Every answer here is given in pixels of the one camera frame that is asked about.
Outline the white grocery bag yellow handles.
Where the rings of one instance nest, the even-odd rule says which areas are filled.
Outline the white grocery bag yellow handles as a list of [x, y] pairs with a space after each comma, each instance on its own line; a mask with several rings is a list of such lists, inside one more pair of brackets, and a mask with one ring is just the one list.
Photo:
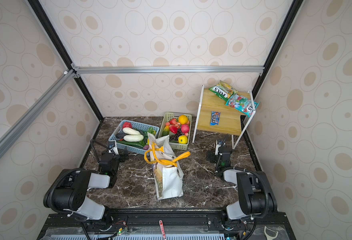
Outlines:
[[170, 137], [156, 138], [148, 133], [149, 148], [144, 153], [145, 161], [152, 165], [158, 200], [178, 198], [184, 195], [180, 160], [191, 155], [185, 152], [176, 156], [170, 145]]

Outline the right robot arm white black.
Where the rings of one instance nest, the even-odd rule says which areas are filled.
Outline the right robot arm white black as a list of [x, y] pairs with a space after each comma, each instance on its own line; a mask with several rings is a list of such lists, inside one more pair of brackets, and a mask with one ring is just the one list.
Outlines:
[[265, 172], [232, 166], [232, 152], [225, 139], [216, 140], [215, 149], [207, 152], [207, 160], [216, 164], [215, 176], [236, 185], [238, 189], [238, 200], [226, 206], [228, 219], [262, 219], [277, 212], [277, 200]]

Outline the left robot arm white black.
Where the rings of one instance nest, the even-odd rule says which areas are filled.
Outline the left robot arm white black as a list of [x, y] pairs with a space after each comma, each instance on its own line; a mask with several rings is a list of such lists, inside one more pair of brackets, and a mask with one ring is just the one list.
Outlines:
[[96, 203], [87, 197], [90, 189], [111, 189], [115, 185], [118, 169], [122, 160], [116, 141], [103, 145], [91, 140], [90, 145], [95, 150], [95, 144], [105, 148], [100, 159], [97, 159], [98, 170], [84, 168], [64, 169], [53, 182], [43, 198], [43, 205], [56, 213], [83, 217], [86, 220], [102, 220], [107, 207]]

